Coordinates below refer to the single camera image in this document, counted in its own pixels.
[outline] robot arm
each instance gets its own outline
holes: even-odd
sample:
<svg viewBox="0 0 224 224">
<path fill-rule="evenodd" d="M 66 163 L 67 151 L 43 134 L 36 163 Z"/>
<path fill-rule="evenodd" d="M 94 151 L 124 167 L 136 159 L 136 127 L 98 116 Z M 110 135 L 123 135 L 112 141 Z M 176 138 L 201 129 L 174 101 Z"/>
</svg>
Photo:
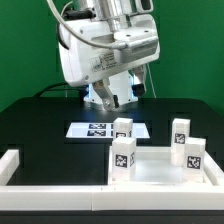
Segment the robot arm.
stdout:
<svg viewBox="0 0 224 224">
<path fill-rule="evenodd" d="M 62 21 L 55 8 L 52 10 L 61 24 L 61 38 L 68 46 L 66 49 L 59 44 L 66 81 L 71 86 L 93 84 L 90 89 L 95 91 L 91 96 L 97 93 L 105 110 L 118 106 L 118 102 L 114 102 L 117 97 L 121 106 L 132 101 L 132 88 L 125 87 L 126 82 L 133 86 L 134 95 L 141 96 L 146 91 L 142 65 L 156 60 L 160 52 L 155 21 L 148 14 L 153 9 L 152 1 L 78 0 L 76 6 L 78 10 L 91 11 L 92 15 L 86 19 Z M 135 75 L 129 83 L 127 71 L 131 69 Z"/>
</svg>

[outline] white tray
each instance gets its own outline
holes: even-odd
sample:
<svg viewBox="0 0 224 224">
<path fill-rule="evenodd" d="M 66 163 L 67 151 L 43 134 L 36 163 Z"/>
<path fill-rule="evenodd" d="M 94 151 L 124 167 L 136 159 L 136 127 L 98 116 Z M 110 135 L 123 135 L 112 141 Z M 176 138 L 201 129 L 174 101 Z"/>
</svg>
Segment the white tray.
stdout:
<svg viewBox="0 0 224 224">
<path fill-rule="evenodd" d="M 167 164 L 169 150 L 138 147 L 133 181 L 113 182 L 109 169 L 107 186 L 3 186 L 19 162 L 18 152 L 6 153 L 0 160 L 0 211 L 224 210 L 224 174 L 211 157 L 206 153 L 204 183 L 181 183 L 181 171 Z"/>
</svg>

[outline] white block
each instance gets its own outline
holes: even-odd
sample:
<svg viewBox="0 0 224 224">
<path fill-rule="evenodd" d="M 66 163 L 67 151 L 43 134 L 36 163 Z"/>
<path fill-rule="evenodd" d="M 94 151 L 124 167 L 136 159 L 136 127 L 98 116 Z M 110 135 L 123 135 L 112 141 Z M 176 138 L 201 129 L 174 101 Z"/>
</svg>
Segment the white block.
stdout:
<svg viewBox="0 0 224 224">
<path fill-rule="evenodd" d="M 133 120 L 128 118 L 117 118 L 114 121 L 113 137 L 131 137 Z"/>
<path fill-rule="evenodd" d="M 188 138 L 185 144 L 183 179 L 187 181 L 203 181 L 203 167 L 206 140 Z"/>
<path fill-rule="evenodd" d="M 8 183 L 19 166 L 19 150 L 8 150 L 0 159 L 0 185 Z"/>
<path fill-rule="evenodd" d="M 130 180 L 136 169 L 136 139 L 118 137 L 112 143 L 112 178 Z"/>
<path fill-rule="evenodd" d="M 171 139 L 171 164 L 183 166 L 186 139 L 190 133 L 190 120 L 174 119 Z"/>
</svg>

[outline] cable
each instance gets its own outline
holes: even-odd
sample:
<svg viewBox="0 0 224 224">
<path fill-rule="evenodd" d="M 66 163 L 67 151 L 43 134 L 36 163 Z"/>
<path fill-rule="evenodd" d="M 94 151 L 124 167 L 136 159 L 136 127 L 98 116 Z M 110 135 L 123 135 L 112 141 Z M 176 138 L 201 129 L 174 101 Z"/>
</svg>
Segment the cable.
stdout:
<svg viewBox="0 0 224 224">
<path fill-rule="evenodd" d="M 67 86 L 67 85 L 68 85 L 68 83 L 66 83 L 66 82 L 61 82 L 61 83 L 50 85 L 50 86 L 44 88 L 43 90 L 41 90 L 40 92 L 36 93 L 33 97 L 40 97 L 43 93 L 49 92 L 49 91 L 78 91 L 78 92 L 83 92 L 83 94 L 88 93 L 88 86 L 76 87 L 76 88 L 72 88 L 72 89 L 71 88 L 53 89 L 56 87 Z"/>
<path fill-rule="evenodd" d="M 69 3 L 67 3 L 67 4 L 64 6 L 64 8 L 63 8 L 62 11 L 61 11 L 61 16 L 63 16 L 65 10 L 66 10 L 66 9 L 68 8 L 68 6 L 71 5 L 71 4 L 73 4 L 73 1 L 70 1 Z"/>
<path fill-rule="evenodd" d="M 100 43 L 96 43 L 93 41 L 89 41 L 84 39 L 79 33 L 76 33 L 65 21 L 64 19 L 61 17 L 61 15 L 58 13 L 58 10 L 56 9 L 54 3 L 52 0 L 46 0 L 53 15 L 55 16 L 56 20 L 62 25 L 64 26 L 64 28 L 70 33 L 72 34 L 75 38 L 77 38 L 78 40 L 82 41 L 85 44 L 88 44 L 92 47 L 98 47 L 98 48 L 106 48 L 106 49 L 122 49 L 122 48 L 126 48 L 126 44 L 125 43 L 112 43 L 112 44 L 100 44 Z"/>
<path fill-rule="evenodd" d="M 150 83 L 151 83 L 151 87 L 152 87 L 153 96 L 156 99 L 157 96 L 156 96 L 156 92 L 155 92 L 155 89 L 154 89 L 154 84 L 153 84 L 153 80 L 152 80 L 152 74 L 151 74 L 150 67 L 149 67 L 148 63 L 146 64 L 146 67 L 147 67 L 147 70 L 148 70 L 148 73 L 149 73 L 149 78 L 150 78 Z"/>
</svg>

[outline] black and white pattern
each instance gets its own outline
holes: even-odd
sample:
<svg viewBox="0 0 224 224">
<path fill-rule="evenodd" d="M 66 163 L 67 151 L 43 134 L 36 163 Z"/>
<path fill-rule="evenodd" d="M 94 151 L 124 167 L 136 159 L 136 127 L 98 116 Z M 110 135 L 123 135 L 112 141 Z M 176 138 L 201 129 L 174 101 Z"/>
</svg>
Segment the black and white pattern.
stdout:
<svg viewBox="0 0 224 224">
<path fill-rule="evenodd" d="M 89 129 L 106 129 L 107 124 L 89 124 Z"/>
<path fill-rule="evenodd" d="M 135 163 L 135 153 L 133 152 L 130 157 L 130 166 L 132 166 L 134 163 Z"/>
<path fill-rule="evenodd" d="M 115 166 L 122 167 L 122 168 L 128 167 L 128 163 L 127 163 L 128 157 L 127 156 L 116 154 L 115 159 L 116 159 Z"/>
<path fill-rule="evenodd" d="M 201 157 L 188 156 L 187 157 L 187 168 L 200 170 Z"/>
<path fill-rule="evenodd" d="M 177 144 L 185 144 L 185 134 L 178 134 L 175 133 L 175 139 L 174 142 Z"/>
<path fill-rule="evenodd" d="M 116 138 L 118 138 L 118 137 L 126 137 L 126 136 L 127 136 L 127 134 L 124 133 L 124 132 L 116 132 Z"/>
<path fill-rule="evenodd" d="M 93 131 L 88 131 L 87 136 L 106 136 L 106 131 L 97 131 L 97 130 L 93 130 Z"/>
</svg>

